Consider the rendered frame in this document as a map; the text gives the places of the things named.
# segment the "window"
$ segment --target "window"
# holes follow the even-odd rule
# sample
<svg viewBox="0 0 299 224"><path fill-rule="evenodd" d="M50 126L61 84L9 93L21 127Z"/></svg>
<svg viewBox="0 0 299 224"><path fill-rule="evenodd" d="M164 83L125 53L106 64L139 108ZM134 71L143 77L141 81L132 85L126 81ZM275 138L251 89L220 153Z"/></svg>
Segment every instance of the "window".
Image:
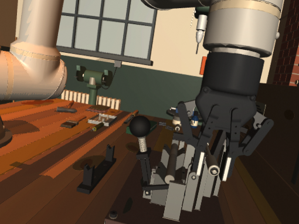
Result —
<svg viewBox="0 0 299 224"><path fill-rule="evenodd" d="M64 0L57 49L152 65L156 16L141 0Z"/></svg>

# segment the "green wall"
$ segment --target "green wall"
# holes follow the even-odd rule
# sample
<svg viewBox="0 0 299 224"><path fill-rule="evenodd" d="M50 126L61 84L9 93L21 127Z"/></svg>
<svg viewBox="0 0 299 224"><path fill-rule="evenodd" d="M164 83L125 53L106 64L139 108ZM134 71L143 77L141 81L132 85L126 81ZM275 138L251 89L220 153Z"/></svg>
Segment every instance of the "green wall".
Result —
<svg viewBox="0 0 299 224"><path fill-rule="evenodd" d="M113 63L68 56L61 58L67 66L66 90L89 93L87 83L75 78L77 65L99 72L115 70ZM167 109L176 107L180 101L194 100L201 89L202 78L150 68L122 65L117 68L110 88L100 88L98 95L121 99L120 109L124 111L138 110L140 114L172 119L166 114Z"/></svg>

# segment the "tabletop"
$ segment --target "tabletop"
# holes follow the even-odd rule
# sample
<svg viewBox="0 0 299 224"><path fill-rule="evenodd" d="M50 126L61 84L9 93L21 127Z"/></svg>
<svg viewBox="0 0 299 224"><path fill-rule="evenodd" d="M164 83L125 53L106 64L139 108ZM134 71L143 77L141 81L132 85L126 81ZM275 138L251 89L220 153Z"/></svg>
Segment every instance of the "tabletop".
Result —
<svg viewBox="0 0 299 224"><path fill-rule="evenodd" d="M56 111L68 104L54 99L0 105L4 126L13 134L12 141L0 148L0 223L104 223L123 186L138 168L136 154L125 147L129 142L138 143L135 136L126 133L128 124L124 121L131 113L116 111L112 125L91 131L94 124L87 120L96 115L86 111L91 105L75 102L75 114ZM77 126L60 126L81 115L86 118ZM146 117L172 125L171 120ZM194 129L193 134L198 135L199 130ZM164 144L171 145L173 133L157 125L147 136L147 146L158 157ZM107 145L115 147L115 164L89 195L77 192L84 164L100 164ZM238 170L234 169L230 180L221 184L218 196L216 203L225 223L265 223Z"/></svg>

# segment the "black cable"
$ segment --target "black cable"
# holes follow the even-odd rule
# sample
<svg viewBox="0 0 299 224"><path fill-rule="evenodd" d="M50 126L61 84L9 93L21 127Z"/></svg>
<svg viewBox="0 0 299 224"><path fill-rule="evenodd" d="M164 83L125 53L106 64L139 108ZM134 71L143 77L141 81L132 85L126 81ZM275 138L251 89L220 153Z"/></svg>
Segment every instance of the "black cable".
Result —
<svg viewBox="0 0 299 224"><path fill-rule="evenodd" d="M114 71L114 74L113 74L113 77L112 77L112 82L113 82L113 79L114 79L114 76L115 76L115 73L116 73L116 69L117 69L117 67L115 67L115 71ZM103 88L104 90L107 90L107 89L109 89L110 86L108 86L108 88L104 88L104 86L102 86L102 88Z"/></svg>

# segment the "window pane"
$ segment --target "window pane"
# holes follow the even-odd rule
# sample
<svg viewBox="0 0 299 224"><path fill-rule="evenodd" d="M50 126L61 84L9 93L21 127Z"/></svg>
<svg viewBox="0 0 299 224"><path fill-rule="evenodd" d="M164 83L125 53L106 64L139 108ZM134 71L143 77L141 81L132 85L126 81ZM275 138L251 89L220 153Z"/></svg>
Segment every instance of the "window pane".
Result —
<svg viewBox="0 0 299 224"><path fill-rule="evenodd" d="M100 16L101 0L80 0L78 14Z"/></svg>
<svg viewBox="0 0 299 224"><path fill-rule="evenodd" d="M124 55L147 59L151 29L151 26L128 24Z"/></svg>
<svg viewBox="0 0 299 224"><path fill-rule="evenodd" d="M98 20L78 18L75 48L96 50Z"/></svg>
<svg viewBox="0 0 299 224"><path fill-rule="evenodd" d="M61 16L56 45L63 47L72 47L73 28L74 17Z"/></svg>
<svg viewBox="0 0 299 224"><path fill-rule="evenodd" d="M75 13L76 0L64 0L62 12Z"/></svg>
<svg viewBox="0 0 299 224"><path fill-rule="evenodd" d="M123 22L102 21L98 51L120 55L123 38Z"/></svg>
<svg viewBox="0 0 299 224"><path fill-rule="evenodd" d="M131 0L129 20L152 23L154 12L154 9L145 6L141 0Z"/></svg>
<svg viewBox="0 0 299 224"><path fill-rule="evenodd" d="M106 0L103 17L112 19L125 19L128 0Z"/></svg>

